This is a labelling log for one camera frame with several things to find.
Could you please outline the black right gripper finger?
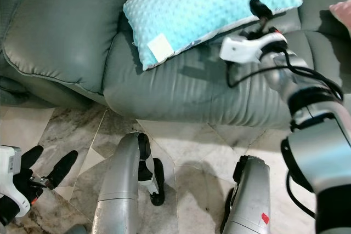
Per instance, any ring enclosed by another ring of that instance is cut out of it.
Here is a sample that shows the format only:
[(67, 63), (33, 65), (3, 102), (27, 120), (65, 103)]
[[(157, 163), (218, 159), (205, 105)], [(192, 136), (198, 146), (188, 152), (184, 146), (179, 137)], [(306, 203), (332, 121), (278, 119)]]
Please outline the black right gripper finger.
[(274, 17), (273, 11), (260, 0), (250, 0), (249, 10), (260, 20), (270, 20)]

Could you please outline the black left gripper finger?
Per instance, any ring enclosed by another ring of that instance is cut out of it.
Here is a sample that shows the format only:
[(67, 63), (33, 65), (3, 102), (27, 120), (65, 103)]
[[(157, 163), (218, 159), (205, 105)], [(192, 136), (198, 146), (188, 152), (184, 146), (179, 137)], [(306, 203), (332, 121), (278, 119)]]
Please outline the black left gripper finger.
[(26, 151), (21, 156), (21, 172), (32, 173), (32, 166), (38, 161), (42, 155), (44, 148), (41, 145), (37, 145), (32, 149)]
[(53, 170), (47, 176), (47, 187), (49, 189), (55, 189), (60, 185), (60, 183), (72, 169), (77, 157), (78, 152), (73, 150), (68, 152), (68, 154), (60, 159), (60, 161), (53, 167)]

